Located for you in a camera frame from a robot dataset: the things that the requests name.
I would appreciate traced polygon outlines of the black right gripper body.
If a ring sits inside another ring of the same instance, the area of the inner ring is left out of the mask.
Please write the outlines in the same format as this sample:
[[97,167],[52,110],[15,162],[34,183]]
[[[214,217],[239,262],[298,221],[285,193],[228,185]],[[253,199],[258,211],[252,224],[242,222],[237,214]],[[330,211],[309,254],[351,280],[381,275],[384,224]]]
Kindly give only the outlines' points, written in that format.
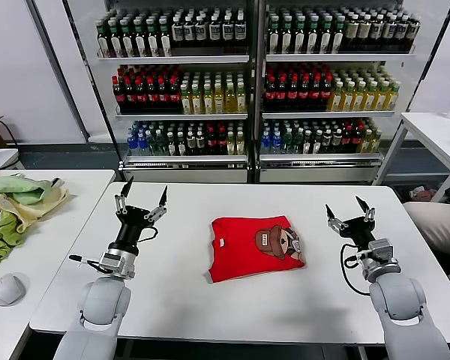
[[345,239],[351,239],[357,248],[368,248],[368,244],[375,240],[372,231],[375,228],[374,220],[367,220],[365,217],[355,217],[346,220],[346,225],[339,230],[339,235]]

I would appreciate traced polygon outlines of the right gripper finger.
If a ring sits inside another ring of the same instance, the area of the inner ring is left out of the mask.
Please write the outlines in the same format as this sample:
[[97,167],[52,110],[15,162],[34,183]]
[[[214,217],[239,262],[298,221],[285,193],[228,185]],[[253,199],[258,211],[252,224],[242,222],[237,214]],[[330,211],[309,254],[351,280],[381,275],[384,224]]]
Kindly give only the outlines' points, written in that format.
[[344,223],[342,220],[335,217],[335,214],[328,204],[325,205],[325,208],[327,214],[327,224],[333,231],[335,231],[336,233],[340,233],[348,227],[347,223]]
[[368,203],[359,196],[356,196],[355,199],[361,207],[361,210],[364,212],[364,222],[374,222],[376,209],[370,207]]

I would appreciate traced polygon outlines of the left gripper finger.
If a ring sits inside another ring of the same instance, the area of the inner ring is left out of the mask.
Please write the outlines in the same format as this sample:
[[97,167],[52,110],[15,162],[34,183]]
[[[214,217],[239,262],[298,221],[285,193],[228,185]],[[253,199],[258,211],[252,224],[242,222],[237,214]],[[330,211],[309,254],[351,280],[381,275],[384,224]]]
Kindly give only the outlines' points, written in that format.
[[144,216],[145,221],[148,221],[149,223],[156,223],[167,213],[167,190],[168,186],[166,185],[163,189],[158,206]]
[[134,177],[131,176],[130,179],[127,181],[127,183],[122,187],[120,194],[116,194],[114,196],[116,207],[115,213],[117,215],[126,215],[128,213],[126,200],[131,190],[133,182]]

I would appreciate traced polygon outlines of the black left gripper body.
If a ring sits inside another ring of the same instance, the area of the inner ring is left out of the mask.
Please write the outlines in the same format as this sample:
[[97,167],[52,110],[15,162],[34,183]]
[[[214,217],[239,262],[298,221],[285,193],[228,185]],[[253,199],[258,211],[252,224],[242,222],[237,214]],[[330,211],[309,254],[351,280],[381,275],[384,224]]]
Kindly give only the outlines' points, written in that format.
[[138,208],[132,205],[126,205],[124,212],[117,214],[121,223],[121,228],[115,240],[118,248],[136,247],[142,231],[150,226],[149,220],[145,216],[150,213],[149,210]]

